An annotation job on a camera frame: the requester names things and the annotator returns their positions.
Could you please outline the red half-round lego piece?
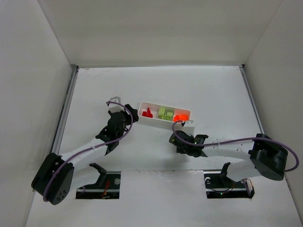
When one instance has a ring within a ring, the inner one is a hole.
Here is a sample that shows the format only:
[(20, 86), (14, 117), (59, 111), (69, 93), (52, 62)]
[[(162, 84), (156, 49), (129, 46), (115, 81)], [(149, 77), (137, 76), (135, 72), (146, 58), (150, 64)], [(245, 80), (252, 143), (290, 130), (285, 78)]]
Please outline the red half-round lego piece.
[(153, 118), (153, 114), (150, 112), (146, 112), (144, 116), (148, 118)]

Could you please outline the orange round lego piece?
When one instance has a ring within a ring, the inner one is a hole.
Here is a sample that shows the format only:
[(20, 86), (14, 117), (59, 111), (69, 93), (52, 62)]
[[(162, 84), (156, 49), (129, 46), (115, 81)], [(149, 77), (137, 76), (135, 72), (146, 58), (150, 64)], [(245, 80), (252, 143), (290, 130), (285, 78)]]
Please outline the orange round lego piece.
[(179, 115), (179, 120), (182, 120), (182, 121), (188, 121), (188, 120), (189, 120), (189, 118), (188, 118), (188, 116), (187, 116), (187, 115), (185, 115), (185, 114), (181, 114), (181, 115)]

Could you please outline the orange half-round lego piece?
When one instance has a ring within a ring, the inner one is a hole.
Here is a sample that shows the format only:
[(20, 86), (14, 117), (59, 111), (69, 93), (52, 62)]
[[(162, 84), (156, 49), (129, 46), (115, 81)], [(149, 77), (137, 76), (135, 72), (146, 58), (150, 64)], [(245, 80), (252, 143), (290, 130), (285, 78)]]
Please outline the orange half-round lego piece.
[(173, 118), (174, 122), (179, 121), (179, 120), (180, 120), (180, 116), (179, 115), (174, 116), (174, 118)]

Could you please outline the green lego brick studs up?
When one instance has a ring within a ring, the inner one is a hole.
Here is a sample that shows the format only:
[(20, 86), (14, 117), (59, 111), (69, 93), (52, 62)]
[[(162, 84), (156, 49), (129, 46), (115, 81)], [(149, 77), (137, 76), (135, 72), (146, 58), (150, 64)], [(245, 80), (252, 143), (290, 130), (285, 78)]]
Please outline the green lego brick studs up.
[(166, 114), (166, 108), (165, 107), (161, 107), (161, 108), (159, 108), (159, 111), (158, 111), (158, 116), (159, 117), (162, 117), (162, 116), (164, 116), (165, 114)]

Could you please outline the green lego brick underside up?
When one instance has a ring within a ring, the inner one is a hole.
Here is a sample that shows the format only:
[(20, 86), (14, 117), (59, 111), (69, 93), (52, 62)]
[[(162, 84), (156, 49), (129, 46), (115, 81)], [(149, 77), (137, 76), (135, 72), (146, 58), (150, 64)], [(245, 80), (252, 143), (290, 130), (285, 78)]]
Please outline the green lego brick underside up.
[(167, 121), (173, 121), (174, 117), (174, 110), (166, 109), (166, 114), (163, 116), (165, 120)]

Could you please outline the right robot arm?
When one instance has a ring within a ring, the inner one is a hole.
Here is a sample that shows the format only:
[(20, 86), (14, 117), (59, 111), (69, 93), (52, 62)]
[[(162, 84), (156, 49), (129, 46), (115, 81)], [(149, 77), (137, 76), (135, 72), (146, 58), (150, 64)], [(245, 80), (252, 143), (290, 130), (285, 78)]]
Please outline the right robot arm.
[(265, 134), (257, 134), (253, 139), (251, 149), (246, 150), (243, 142), (224, 144), (221, 140), (205, 145), (207, 135), (188, 135), (176, 131), (169, 143), (177, 148), (180, 154), (190, 157), (230, 157), (240, 159), (240, 162), (227, 162), (223, 165), (221, 176), (234, 182), (245, 178), (263, 176), (274, 181), (284, 179), (288, 151), (282, 145), (276, 144)]

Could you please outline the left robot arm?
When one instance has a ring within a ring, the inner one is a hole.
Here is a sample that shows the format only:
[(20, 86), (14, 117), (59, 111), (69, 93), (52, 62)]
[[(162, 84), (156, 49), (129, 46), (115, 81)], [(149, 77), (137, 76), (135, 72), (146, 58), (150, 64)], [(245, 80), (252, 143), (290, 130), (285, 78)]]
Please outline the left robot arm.
[(46, 156), (31, 183), (32, 189), (42, 195), (45, 202), (57, 205), (70, 190), (105, 183), (107, 171), (95, 162), (96, 159), (112, 152), (139, 120), (137, 109), (129, 104), (108, 101), (107, 105), (110, 119), (89, 143), (62, 155)]

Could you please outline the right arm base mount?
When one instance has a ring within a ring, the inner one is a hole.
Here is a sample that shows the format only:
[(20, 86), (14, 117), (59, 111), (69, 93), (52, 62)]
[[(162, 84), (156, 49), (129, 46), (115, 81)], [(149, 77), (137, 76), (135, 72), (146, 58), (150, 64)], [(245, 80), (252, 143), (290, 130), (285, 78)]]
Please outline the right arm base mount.
[(227, 177), (227, 167), (230, 162), (224, 164), (222, 170), (205, 171), (205, 192), (208, 199), (252, 199), (255, 189), (250, 179), (244, 178), (234, 182)]

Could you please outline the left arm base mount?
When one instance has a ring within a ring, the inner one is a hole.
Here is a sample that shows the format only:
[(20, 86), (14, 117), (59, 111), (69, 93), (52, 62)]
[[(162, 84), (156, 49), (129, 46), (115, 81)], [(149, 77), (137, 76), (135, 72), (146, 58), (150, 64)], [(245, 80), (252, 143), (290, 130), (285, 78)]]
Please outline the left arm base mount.
[(98, 178), (93, 183), (77, 189), (75, 199), (78, 200), (116, 200), (120, 196), (121, 172), (109, 172), (96, 163), (90, 167), (96, 169)]

